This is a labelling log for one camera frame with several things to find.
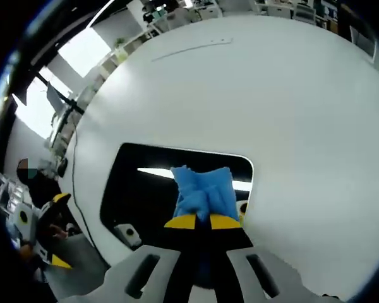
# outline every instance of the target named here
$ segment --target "ceiling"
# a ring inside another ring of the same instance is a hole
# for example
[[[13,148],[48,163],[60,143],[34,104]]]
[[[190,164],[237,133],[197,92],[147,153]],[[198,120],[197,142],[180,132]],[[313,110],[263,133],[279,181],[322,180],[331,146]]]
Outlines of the ceiling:
[[[53,1],[58,3],[52,12],[48,12],[46,18],[39,24],[39,29],[31,37],[20,40],[19,51],[21,54],[18,69],[13,75],[11,92],[22,97],[25,90],[37,71],[48,64],[68,40],[82,31],[99,10],[109,0],[67,0]],[[98,23],[114,13],[124,9],[130,0],[115,0],[96,19]]]

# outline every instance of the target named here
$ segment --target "person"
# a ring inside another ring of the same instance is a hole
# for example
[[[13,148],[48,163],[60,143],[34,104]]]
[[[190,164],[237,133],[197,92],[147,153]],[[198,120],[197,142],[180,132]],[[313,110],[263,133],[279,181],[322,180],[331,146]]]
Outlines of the person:
[[[178,1],[176,0],[166,0],[165,2],[165,11],[168,13],[172,13],[176,9],[179,8]]]
[[[142,7],[141,11],[143,12],[143,21],[150,23],[153,21],[154,17],[153,15],[148,11],[147,7]]]
[[[32,204],[36,208],[41,209],[47,202],[52,201],[57,194],[62,193],[55,179],[47,177],[40,169],[28,168],[28,159],[22,159],[18,163],[17,177],[21,183],[28,187]],[[80,232],[67,205],[60,209],[60,214],[53,223],[63,230],[68,230],[68,225],[71,223],[76,233]]]
[[[28,168],[28,159],[22,159],[17,166],[17,177],[28,187],[32,203],[42,208],[62,191],[55,179],[48,178],[39,169]]]

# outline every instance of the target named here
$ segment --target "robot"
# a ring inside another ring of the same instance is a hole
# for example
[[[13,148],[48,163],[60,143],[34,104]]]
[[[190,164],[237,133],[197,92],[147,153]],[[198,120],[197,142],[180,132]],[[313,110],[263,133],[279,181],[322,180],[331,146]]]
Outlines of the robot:
[[[22,201],[17,204],[11,220],[20,232],[22,240],[28,241],[32,245],[33,252],[45,263],[71,269],[67,262],[50,252],[50,241],[45,234],[54,218],[59,215],[60,208],[66,206],[69,199],[70,194],[58,194],[41,209]]]
[[[193,285],[213,288],[217,302],[340,302],[310,292],[294,268],[253,246],[234,219],[210,215],[205,223],[185,215],[168,221],[154,244],[111,267],[99,288],[60,303],[188,302]]]

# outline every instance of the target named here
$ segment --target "blue cloth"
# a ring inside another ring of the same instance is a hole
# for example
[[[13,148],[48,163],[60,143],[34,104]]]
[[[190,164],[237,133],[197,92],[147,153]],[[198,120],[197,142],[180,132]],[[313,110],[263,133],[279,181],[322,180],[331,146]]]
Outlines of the blue cloth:
[[[215,213],[239,220],[233,178],[228,167],[197,173],[187,168],[171,169],[178,185],[179,196],[173,217],[196,213],[201,222]]]

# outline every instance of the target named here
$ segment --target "yellow accent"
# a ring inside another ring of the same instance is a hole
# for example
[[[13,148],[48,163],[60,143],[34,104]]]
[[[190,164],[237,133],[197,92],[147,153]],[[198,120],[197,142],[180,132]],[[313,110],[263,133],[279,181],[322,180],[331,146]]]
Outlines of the yellow accent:
[[[243,226],[244,215],[242,215],[242,214],[239,215],[239,221],[240,221],[240,225]]]
[[[170,229],[195,229],[195,215],[184,215],[173,218],[164,227]]]
[[[68,263],[64,262],[61,258],[59,258],[58,256],[56,256],[55,254],[52,255],[52,262],[51,262],[51,264],[54,265],[54,266],[71,269],[71,266]]]
[[[69,196],[69,197],[70,197],[70,194],[57,194],[57,195],[53,198],[53,203],[58,202],[60,199],[62,199],[63,197],[66,197],[66,196]]]
[[[222,215],[211,215],[210,224],[212,229],[239,229],[241,225],[235,219]]]

